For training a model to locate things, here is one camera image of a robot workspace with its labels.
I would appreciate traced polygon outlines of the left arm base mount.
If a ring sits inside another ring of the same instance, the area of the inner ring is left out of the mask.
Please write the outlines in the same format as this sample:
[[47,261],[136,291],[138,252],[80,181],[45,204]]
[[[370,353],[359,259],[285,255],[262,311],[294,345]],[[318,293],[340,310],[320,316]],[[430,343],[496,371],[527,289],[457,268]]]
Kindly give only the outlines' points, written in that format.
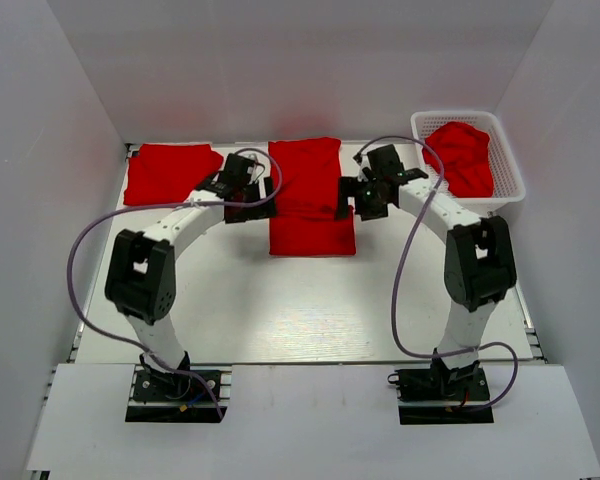
[[204,367],[178,386],[167,385],[136,366],[132,376],[125,422],[131,424],[218,424],[229,406],[231,370]]

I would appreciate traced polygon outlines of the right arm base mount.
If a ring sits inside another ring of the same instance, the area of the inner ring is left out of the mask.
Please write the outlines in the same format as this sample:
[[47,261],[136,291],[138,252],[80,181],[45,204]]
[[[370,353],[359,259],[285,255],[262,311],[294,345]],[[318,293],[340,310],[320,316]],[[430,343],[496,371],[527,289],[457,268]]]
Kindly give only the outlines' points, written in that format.
[[490,390],[482,368],[470,378],[443,386],[430,368],[399,369],[387,376],[396,389],[402,426],[492,424]]

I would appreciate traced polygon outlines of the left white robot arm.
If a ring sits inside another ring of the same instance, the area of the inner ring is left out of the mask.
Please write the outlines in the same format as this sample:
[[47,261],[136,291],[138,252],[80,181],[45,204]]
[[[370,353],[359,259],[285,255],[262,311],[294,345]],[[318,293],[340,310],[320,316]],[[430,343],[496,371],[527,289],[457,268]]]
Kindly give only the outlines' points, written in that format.
[[192,378],[170,316],[176,262],[216,226],[276,215],[279,187],[271,176],[260,179],[255,173],[261,152],[247,147],[229,154],[221,170],[204,178],[181,206],[143,230],[124,229],[115,238],[105,297],[132,326],[143,349],[141,363],[157,376],[157,387],[168,398],[185,396]]

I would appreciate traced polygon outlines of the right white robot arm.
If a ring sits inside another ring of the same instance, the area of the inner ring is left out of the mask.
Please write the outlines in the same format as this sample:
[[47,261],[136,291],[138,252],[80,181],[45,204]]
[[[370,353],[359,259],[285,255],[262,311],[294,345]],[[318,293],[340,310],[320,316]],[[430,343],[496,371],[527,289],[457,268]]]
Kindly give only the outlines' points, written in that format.
[[383,146],[367,143],[355,154],[357,175],[339,179],[335,217],[382,219],[395,206],[414,215],[415,228],[426,226],[443,242],[443,282],[451,304],[442,339],[426,358],[433,390],[452,399],[477,374],[487,322],[517,283],[509,227],[500,216],[461,206],[442,192],[440,179],[406,169],[389,137],[382,140]]

